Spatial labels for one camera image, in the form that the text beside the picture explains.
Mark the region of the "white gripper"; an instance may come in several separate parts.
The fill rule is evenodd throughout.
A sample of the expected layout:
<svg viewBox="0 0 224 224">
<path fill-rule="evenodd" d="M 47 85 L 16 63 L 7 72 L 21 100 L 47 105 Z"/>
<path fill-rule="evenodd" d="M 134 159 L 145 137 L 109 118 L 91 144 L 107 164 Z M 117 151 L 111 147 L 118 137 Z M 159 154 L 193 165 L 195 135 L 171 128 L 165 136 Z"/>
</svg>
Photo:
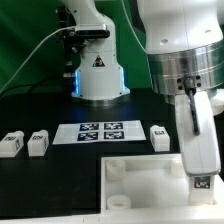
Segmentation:
<svg viewBox="0 0 224 224">
<path fill-rule="evenodd" d="M 187 95 L 175 96 L 175 118 L 183 166 L 188 176 L 216 175 L 221 171 L 213 112 L 205 91 L 194 95 L 199 135 L 193 130 Z"/>
</svg>

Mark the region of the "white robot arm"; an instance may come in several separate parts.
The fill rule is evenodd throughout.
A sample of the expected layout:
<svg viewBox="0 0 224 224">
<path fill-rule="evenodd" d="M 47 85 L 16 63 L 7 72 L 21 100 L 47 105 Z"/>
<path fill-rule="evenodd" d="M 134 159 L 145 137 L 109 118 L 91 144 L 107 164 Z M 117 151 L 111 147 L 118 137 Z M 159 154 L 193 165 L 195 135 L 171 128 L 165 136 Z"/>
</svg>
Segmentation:
<svg viewBox="0 0 224 224">
<path fill-rule="evenodd" d="M 130 93 L 116 57 L 113 21 L 98 12 L 98 0 L 61 0 L 74 18 L 74 36 L 84 42 L 72 97 L 109 104 Z M 221 170 L 211 93 L 224 83 L 224 37 L 219 0 L 136 0 L 146 32 L 152 88 L 175 105 L 184 169 L 189 176 Z"/>
</svg>

